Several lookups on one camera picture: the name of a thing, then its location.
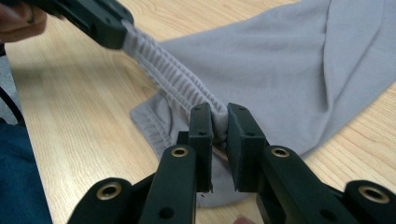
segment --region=screw hole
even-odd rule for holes
[[[271,152],[273,155],[278,157],[288,157],[290,155],[290,153],[287,150],[279,147],[272,149]]]
[[[103,194],[104,194],[105,196],[110,196],[110,195],[112,195],[113,193],[115,193],[116,191],[117,191],[117,189],[116,189],[115,187],[110,186],[110,187],[105,188],[105,189],[103,190]]]
[[[161,209],[161,211],[159,213],[160,217],[163,219],[172,218],[174,214],[175,214],[175,211],[170,207],[165,207],[165,208]]]
[[[324,218],[326,218],[329,221],[336,221],[337,217],[335,214],[327,209],[322,209],[320,210],[320,215]]]
[[[375,203],[389,203],[389,196],[379,189],[370,186],[360,186],[359,193],[366,199]]]
[[[171,154],[174,157],[185,157],[189,154],[189,151],[184,147],[177,147],[171,151]]]
[[[103,185],[96,192],[96,197],[100,200],[110,200],[117,197],[121,193],[121,184],[117,182],[111,182]]]

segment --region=finger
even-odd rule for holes
[[[233,224],[254,224],[254,222],[247,217],[238,217]]]
[[[41,35],[46,29],[46,20],[43,20],[39,23],[32,24],[30,26],[10,31],[0,33],[0,42],[9,43],[20,41],[35,35]]]
[[[31,7],[24,3],[15,7],[0,4],[0,32],[2,33],[30,26],[32,21],[40,23],[46,18],[47,14],[38,7]]]
[[[66,20],[66,18],[63,15],[58,15],[58,16],[56,16],[56,18],[58,18],[61,21]]]

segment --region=table surface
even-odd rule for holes
[[[121,1],[135,25],[166,40],[248,19],[290,0]],[[157,89],[124,53],[98,46],[68,21],[50,18],[47,32],[7,45],[21,107],[54,223],[65,223],[85,192],[115,176],[136,183],[158,161],[129,118]],[[368,179],[396,191],[396,85],[305,162],[343,189]],[[251,197],[197,211],[197,223],[233,223],[243,214],[262,223]]]

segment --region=black plastic bracket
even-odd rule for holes
[[[257,200],[266,223],[358,223],[294,151],[267,147],[261,165]],[[274,212],[275,205],[285,216]]]
[[[150,175],[135,185],[120,178],[97,182],[79,201],[68,223],[137,223],[153,178]]]
[[[19,1],[0,0],[8,6]],[[54,16],[64,16],[82,32],[101,46],[121,49],[126,36],[126,28],[121,21],[134,24],[131,12],[116,0],[23,0],[40,7]]]
[[[247,108],[228,104],[226,152],[235,190],[257,192],[260,157],[269,144]]]
[[[212,117],[208,103],[191,110],[189,143],[197,154],[197,192],[209,192],[212,187]]]
[[[192,147],[165,150],[138,223],[194,223],[195,162]]]

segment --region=black strap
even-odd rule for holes
[[[4,44],[0,44],[0,57],[6,55]]]
[[[6,103],[6,105],[11,110],[12,114],[14,114],[15,119],[19,124],[24,124],[24,119],[21,111],[18,109],[17,105],[15,105],[14,101],[9,97],[9,95],[0,87],[0,98]]]

